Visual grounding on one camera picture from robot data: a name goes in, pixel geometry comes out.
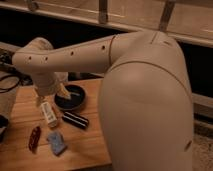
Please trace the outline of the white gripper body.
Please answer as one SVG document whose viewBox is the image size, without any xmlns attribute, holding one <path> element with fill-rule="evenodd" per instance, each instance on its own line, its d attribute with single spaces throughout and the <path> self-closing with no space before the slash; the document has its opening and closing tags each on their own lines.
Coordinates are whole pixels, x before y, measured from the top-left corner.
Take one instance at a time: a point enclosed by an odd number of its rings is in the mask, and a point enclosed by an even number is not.
<svg viewBox="0 0 213 171">
<path fill-rule="evenodd" d="M 53 95 L 60 89 L 60 82 L 54 72 L 34 74 L 33 83 L 39 96 Z"/>
</svg>

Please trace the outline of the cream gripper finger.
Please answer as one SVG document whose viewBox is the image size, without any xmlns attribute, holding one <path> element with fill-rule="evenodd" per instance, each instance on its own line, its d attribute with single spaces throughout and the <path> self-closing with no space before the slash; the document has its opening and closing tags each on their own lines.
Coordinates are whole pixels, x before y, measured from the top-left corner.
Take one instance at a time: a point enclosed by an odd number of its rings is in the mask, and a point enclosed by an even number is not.
<svg viewBox="0 0 213 171">
<path fill-rule="evenodd" d="M 39 107 L 44 102 L 44 96 L 36 97 L 36 107 Z"/>
<path fill-rule="evenodd" d="M 65 88 L 64 84 L 61 83 L 60 84 L 60 89 L 57 93 L 58 96 L 62 97 L 62 98 L 65 98 L 67 100 L 70 100 L 71 99 L 71 96 L 70 96 L 70 93 L 69 91 Z"/>
</svg>

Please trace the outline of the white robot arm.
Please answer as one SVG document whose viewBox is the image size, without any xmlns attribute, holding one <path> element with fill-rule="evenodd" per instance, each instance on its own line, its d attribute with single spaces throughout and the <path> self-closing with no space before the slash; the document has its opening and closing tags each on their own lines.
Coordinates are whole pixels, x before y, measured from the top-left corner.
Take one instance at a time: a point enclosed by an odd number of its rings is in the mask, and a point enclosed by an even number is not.
<svg viewBox="0 0 213 171">
<path fill-rule="evenodd" d="M 114 171 L 193 171 L 193 100 L 178 43 L 159 31 L 54 49 L 36 38 L 12 57 L 41 96 L 57 72 L 102 73 L 98 111 Z"/>
</svg>

